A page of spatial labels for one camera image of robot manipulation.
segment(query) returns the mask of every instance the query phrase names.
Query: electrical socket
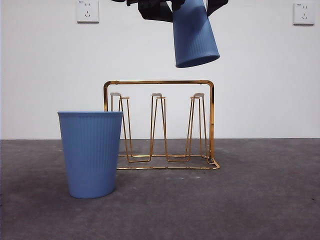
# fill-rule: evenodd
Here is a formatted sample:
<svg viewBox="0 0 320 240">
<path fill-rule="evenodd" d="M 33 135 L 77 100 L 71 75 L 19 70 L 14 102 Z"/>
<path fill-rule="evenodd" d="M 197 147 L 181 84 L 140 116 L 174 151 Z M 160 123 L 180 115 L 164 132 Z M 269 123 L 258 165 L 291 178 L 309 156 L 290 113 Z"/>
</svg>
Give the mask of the electrical socket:
<svg viewBox="0 0 320 240">
<path fill-rule="evenodd" d="M 294 25 L 315 24 L 315 4 L 313 2 L 297 2 L 293 4 Z"/>
<path fill-rule="evenodd" d="M 77 0 L 76 20 L 78 23 L 99 23 L 99 1 Z"/>
</svg>

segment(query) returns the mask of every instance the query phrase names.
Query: blue cup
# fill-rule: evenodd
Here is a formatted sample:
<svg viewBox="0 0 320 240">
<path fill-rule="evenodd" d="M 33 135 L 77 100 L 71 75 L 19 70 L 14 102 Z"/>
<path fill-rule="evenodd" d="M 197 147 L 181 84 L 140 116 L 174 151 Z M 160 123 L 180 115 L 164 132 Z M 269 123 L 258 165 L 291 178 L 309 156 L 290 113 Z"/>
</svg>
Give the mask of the blue cup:
<svg viewBox="0 0 320 240">
<path fill-rule="evenodd" d="M 177 68 L 206 64 L 220 57 L 203 0 L 185 0 L 173 10 L 173 37 Z"/>
<path fill-rule="evenodd" d="M 59 111 L 69 193 L 79 199 L 115 189 L 123 112 Z"/>
</svg>

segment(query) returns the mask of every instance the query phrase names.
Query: white wall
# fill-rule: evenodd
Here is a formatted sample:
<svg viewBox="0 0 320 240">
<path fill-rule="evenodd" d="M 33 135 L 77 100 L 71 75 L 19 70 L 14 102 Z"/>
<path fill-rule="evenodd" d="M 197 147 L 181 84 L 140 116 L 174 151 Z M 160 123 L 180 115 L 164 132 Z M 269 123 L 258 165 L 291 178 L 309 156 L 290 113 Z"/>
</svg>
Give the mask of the white wall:
<svg viewBox="0 0 320 240">
<path fill-rule="evenodd" d="M 57 111 L 102 110 L 103 84 L 124 79 L 212 80 L 216 138 L 320 137 L 320 14 L 293 26 L 292 0 L 230 0 L 210 16 L 221 58 L 178 69 L 171 23 L 99 2 L 100 24 L 77 24 L 74 0 L 1 1 L 2 139 L 59 139 Z"/>
</svg>

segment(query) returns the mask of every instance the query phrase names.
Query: ribbed cup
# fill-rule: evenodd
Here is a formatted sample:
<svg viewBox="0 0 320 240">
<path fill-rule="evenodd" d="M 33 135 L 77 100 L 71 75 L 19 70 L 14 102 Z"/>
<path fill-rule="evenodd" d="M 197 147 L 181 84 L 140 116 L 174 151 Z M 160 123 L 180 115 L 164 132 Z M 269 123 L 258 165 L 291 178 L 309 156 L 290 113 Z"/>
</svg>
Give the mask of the ribbed cup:
<svg viewBox="0 0 320 240">
<path fill-rule="evenodd" d="M 90 199 L 111 193 L 123 113 L 60 111 L 58 115 L 70 195 Z"/>
<path fill-rule="evenodd" d="M 206 64 L 220 57 L 203 0 L 185 0 L 173 10 L 173 36 L 177 68 Z"/>
</svg>

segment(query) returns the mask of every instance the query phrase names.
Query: power outlet plate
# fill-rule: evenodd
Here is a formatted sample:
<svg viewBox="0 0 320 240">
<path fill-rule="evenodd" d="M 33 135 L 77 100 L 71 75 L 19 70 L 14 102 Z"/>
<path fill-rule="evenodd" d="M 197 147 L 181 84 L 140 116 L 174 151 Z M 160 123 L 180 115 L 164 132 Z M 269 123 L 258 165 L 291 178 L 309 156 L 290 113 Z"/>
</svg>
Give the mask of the power outlet plate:
<svg viewBox="0 0 320 240">
<path fill-rule="evenodd" d="M 313 2 L 296 2 L 293 4 L 294 25 L 314 25 L 316 6 Z"/>
<path fill-rule="evenodd" d="M 78 23 L 99 23 L 99 1 L 77 0 L 76 21 Z"/>
</svg>

